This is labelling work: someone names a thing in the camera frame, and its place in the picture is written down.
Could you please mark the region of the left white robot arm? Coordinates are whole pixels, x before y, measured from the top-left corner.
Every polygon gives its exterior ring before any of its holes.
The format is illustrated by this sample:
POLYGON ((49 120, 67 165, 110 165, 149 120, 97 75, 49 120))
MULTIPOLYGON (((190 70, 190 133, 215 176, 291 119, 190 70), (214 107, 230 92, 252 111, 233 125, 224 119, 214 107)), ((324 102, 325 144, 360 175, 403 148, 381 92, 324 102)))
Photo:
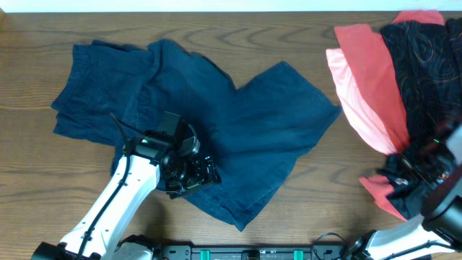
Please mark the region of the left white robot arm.
POLYGON ((104 191, 81 222, 59 244, 42 242, 33 259, 155 259, 142 235, 123 240, 128 224, 159 183, 171 199, 220 183, 212 157, 199 154, 195 136, 145 134, 128 141, 104 191))

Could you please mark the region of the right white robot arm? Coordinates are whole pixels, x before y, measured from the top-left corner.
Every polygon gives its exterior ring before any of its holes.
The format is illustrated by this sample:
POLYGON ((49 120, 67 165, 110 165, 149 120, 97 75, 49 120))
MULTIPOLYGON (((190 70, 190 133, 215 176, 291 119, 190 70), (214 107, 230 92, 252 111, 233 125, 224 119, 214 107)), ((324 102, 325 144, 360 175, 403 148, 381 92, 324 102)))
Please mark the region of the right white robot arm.
POLYGON ((450 122, 411 164, 412 177, 431 187, 421 213, 388 229, 373 230, 344 250, 341 259, 418 259, 461 252, 461 125, 450 122))

